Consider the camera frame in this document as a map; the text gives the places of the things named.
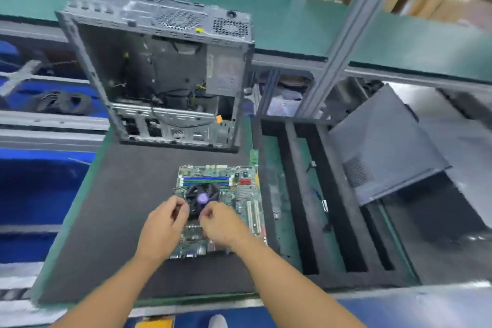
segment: person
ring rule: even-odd
[[[132,259],[52,328],[121,328],[145,283],[180,241],[188,214],[188,204],[176,196],[152,211]],[[278,327],[364,328],[334,298],[253,236],[232,207],[209,202],[200,214],[200,225],[209,239],[241,258]],[[227,326],[221,315],[211,323]]]

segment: green circuit board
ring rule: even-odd
[[[190,185],[202,183],[219,187],[217,201],[232,207],[251,233],[267,242],[257,166],[181,166],[175,194],[186,198]],[[198,219],[194,218],[188,220],[171,258],[203,256],[216,251],[229,250],[207,239]]]

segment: purple fan hub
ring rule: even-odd
[[[196,201],[198,201],[198,203],[201,205],[205,205],[207,202],[209,202],[209,195],[206,192],[202,192],[198,195]]]

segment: person's left hand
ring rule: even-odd
[[[188,215],[189,206],[184,199],[169,197],[149,214],[140,233],[134,258],[159,267],[180,241]]]

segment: black fan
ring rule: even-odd
[[[189,219],[198,219],[207,203],[209,201],[217,201],[219,194],[220,188],[217,184],[202,183],[190,185],[185,197],[189,205]]]

